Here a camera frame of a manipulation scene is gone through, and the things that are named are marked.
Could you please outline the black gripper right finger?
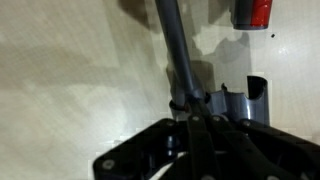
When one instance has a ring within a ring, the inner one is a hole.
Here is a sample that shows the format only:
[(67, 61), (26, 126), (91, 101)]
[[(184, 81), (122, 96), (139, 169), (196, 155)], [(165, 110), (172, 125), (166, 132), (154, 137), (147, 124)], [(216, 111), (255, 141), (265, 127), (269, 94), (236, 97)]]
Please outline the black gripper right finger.
[(320, 147), (249, 119), (187, 120), (192, 180), (320, 180)]

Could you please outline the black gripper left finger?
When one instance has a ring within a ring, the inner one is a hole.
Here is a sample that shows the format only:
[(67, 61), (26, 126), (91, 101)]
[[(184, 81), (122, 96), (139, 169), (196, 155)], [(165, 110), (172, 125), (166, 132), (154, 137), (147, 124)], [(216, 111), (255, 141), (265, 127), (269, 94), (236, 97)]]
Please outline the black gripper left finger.
[(161, 119), (98, 157), (94, 180), (150, 180), (168, 164), (159, 180), (191, 180), (187, 138), (185, 122)]

